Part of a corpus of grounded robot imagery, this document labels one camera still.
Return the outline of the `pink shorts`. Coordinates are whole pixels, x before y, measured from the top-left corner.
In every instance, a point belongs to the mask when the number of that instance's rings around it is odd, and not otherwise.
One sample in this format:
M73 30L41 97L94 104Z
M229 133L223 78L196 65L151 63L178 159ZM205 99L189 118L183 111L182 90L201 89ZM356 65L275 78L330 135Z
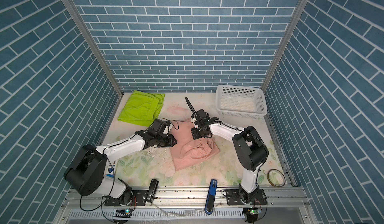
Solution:
M171 147L171 156L176 171L200 164L213 156L220 150L214 138L193 139L191 122L179 123L178 130L171 130L177 144Z

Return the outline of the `lime green shorts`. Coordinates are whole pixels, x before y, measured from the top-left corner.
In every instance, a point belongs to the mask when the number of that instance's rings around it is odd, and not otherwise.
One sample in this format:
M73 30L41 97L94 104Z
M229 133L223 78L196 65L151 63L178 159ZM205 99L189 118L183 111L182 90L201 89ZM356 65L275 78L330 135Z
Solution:
M134 91L121 111L118 121L149 127L164 105L165 94Z

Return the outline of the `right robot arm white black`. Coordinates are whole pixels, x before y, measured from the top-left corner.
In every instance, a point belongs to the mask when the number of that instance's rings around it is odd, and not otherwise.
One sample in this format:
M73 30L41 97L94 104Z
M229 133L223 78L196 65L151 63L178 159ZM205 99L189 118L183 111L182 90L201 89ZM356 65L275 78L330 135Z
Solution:
M245 204L255 201L260 193L259 173L269 156L269 150L256 129L252 126L241 129L214 121L200 127L195 125L191 132L195 140L220 136L233 143L238 160L243 166L243 177L239 184L240 199Z

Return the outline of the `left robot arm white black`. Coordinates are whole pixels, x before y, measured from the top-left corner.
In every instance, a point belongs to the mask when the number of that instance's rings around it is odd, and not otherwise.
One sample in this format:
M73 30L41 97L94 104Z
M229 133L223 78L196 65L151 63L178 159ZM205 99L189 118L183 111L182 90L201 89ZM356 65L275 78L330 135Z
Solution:
M149 147L170 148L177 144L172 134L152 135L149 131L137 131L118 142L94 147L85 145L79 149L64 173L64 179L85 197L93 193L119 199L128 192L124 182L106 176L113 162Z

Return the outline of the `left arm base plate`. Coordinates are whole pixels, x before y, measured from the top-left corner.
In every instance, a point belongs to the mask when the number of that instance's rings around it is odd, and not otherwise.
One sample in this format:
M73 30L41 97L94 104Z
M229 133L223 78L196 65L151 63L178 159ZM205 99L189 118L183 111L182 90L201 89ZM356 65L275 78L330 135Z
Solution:
M124 193L122 197L115 199L108 197L104 205L106 207L120 207L120 206L144 206L147 201L148 190L131 190Z

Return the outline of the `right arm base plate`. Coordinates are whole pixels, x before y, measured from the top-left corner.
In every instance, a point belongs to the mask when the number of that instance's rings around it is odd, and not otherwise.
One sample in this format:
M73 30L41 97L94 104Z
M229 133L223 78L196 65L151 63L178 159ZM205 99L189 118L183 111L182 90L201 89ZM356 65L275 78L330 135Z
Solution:
M224 189L223 195L228 206L239 205L267 205L267 196L263 189L257 188L252 193L246 193L243 189Z

